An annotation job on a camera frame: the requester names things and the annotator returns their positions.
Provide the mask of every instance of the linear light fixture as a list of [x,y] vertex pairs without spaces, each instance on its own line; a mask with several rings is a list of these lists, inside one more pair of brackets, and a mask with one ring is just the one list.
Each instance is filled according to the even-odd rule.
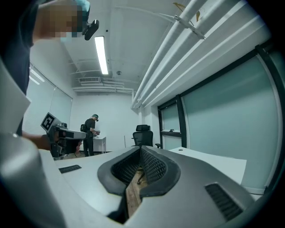
[[44,82],[44,79],[43,79],[40,75],[38,75],[37,72],[35,72],[33,69],[30,69],[30,71],[31,71],[38,79],[40,79],[41,81]]
[[95,46],[101,67],[102,74],[108,74],[106,55],[105,55],[105,44],[104,37],[95,37]]
[[29,78],[30,78],[34,83],[36,83],[37,85],[39,85],[39,83],[38,83],[35,79],[33,79],[31,76],[29,76]]

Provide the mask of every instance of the black window frame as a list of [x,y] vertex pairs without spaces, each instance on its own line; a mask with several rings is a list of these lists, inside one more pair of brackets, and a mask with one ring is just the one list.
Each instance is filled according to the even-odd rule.
[[[271,182],[268,186],[265,187],[265,193],[272,190],[274,186],[276,185],[279,175],[282,171],[282,166],[285,163],[285,87],[282,82],[282,78],[273,63],[270,53],[278,51],[276,46],[274,45],[272,39],[267,40],[266,42],[257,45],[252,51],[248,52],[241,58],[237,59],[233,63],[229,64],[228,66],[224,67],[223,69],[219,70],[218,72],[214,73],[213,75],[209,76],[208,78],[204,79],[203,81],[199,82],[195,86],[187,89],[186,91],[176,95],[174,98],[170,99],[169,101],[165,102],[164,104],[158,106],[158,113],[159,113],[159,131],[160,131],[160,144],[163,145],[162,136],[163,135],[169,135],[169,136],[175,136],[181,138],[181,146],[187,148],[187,132],[186,132],[186,121],[185,121],[185,115],[184,115],[184,109],[182,105],[181,98],[197,89],[199,89],[202,86],[205,86],[206,84],[212,82],[213,80],[218,79],[219,77],[225,75],[229,71],[235,69],[236,67],[242,65],[243,63],[247,62],[248,60],[254,58],[259,54],[261,59],[266,64],[270,74],[272,75],[272,78],[274,80],[274,83],[277,88],[278,96],[280,99],[281,104],[281,111],[282,111],[282,122],[283,122],[283,136],[282,136],[282,143],[281,143],[281,151],[279,155],[279,160],[277,163],[277,167],[275,169],[274,175],[271,179]],[[163,132],[162,131],[162,115],[161,110],[164,108],[172,105],[177,104],[178,109],[178,115],[179,115],[179,125],[180,125],[180,132]]]

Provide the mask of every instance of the chair headrest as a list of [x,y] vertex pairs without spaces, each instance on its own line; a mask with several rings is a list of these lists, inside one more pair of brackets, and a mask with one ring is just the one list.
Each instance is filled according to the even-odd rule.
[[147,131],[150,130],[150,126],[146,124],[137,125],[136,131]]

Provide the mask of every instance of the air vent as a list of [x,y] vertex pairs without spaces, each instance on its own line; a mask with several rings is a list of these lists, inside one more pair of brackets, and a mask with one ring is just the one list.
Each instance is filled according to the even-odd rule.
[[205,189],[227,221],[233,219],[242,212],[242,209],[219,184],[209,184],[205,186]]
[[100,83],[100,77],[81,77],[79,78],[80,83]]

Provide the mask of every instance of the black pants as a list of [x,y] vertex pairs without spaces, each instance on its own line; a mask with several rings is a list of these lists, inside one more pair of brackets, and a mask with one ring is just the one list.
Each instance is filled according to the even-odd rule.
[[87,138],[87,139],[83,140],[83,148],[84,148],[85,157],[88,157],[89,154],[90,154],[90,156],[94,156],[94,152],[93,152],[93,137],[92,138]]

